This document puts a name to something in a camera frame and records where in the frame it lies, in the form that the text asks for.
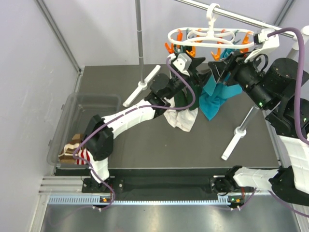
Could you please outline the white clip hanger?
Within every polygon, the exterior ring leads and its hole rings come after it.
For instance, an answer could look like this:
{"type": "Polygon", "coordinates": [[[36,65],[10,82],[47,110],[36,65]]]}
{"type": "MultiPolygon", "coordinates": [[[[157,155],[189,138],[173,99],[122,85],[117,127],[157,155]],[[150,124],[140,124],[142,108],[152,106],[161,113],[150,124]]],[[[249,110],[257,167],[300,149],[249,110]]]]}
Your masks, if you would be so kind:
{"type": "Polygon", "coordinates": [[[211,52],[215,61],[221,57],[223,49],[240,50],[242,53],[249,52],[254,47],[251,40],[253,31],[248,29],[221,29],[215,27],[218,18],[214,10],[220,5],[212,3],[206,12],[208,26],[206,28],[182,27],[173,29],[168,33],[168,41],[165,48],[169,54],[187,53],[195,57],[197,47],[216,48],[217,53],[211,52]]]}

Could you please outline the brown white striped sock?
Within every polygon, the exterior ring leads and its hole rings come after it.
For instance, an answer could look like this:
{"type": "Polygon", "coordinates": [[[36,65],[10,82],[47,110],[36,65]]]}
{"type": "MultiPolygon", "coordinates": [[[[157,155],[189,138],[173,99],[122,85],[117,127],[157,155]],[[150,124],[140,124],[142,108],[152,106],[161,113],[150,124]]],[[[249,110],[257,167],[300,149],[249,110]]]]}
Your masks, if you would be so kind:
{"type": "Polygon", "coordinates": [[[72,137],[72,140],[64,145],[60,154],[58,155],[59,161],[61,164],[75,164],[75,165],[84,165],[84,161],[80,159],[75,159],[73,157],[73,152],[82,142],[82,134],[75,134],[72,137]]]}

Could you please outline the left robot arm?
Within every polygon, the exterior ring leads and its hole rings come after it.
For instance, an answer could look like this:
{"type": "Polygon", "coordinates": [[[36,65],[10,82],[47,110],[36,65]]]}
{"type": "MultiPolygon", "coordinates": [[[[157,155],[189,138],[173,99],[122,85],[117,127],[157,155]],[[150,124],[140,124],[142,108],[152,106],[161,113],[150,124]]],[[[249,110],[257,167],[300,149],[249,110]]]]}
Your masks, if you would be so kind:
{"type": "Polygon", "coordinates": [[[211,76],[210,70],[197,70],[204,61],[205,58],[194,58],[185,53],[168,56],[166,65],[170,75],[156,74],[150,93],[144,99],[114,115],[95,115],[90,119],[83,146],[90,157],[94,188],[103,192],[109,187],[108,159],[113,152],[114,139],[121,133],[167,111],[186,113],[199,107],[201,90],[211,76]]]}

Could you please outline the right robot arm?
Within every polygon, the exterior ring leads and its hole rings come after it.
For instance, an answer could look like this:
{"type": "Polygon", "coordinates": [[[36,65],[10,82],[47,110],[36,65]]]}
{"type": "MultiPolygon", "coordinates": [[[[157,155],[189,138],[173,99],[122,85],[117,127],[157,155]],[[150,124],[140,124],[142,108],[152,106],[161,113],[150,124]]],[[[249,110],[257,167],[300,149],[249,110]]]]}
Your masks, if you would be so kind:
{"type": "Polygon", "coordinates": [[[239,85],[261,110],[284,143],[290,157],[288,167],[252,169],[236,165],[220,178],[221,191],[241,187],[271,191],[280,200],[302,206],[309,204],[309,102],[299,96],[297,83],[309,75],[291,58],[278,58],[259,69],[260,57],[233,52],[209,63],[214,79],[232,87],[239,85]]]}

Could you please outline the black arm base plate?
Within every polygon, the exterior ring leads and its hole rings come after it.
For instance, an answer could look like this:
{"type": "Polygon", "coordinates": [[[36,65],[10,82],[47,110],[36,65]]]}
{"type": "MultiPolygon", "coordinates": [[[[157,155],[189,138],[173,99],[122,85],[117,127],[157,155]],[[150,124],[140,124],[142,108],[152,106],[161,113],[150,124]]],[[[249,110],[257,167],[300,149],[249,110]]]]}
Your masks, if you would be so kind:
{"type": "Polygon", "coordinates": [[[105,183],[98,183],[93,177],[84,179],[83,193],[103,193],[113,188],[117,194],[133,190],[189,190],[202,193],[223,193],[240,191],[239,187],[224,180],[222,176],[215,178],[209,175],[116,175],[107,178],[105,183]]]}

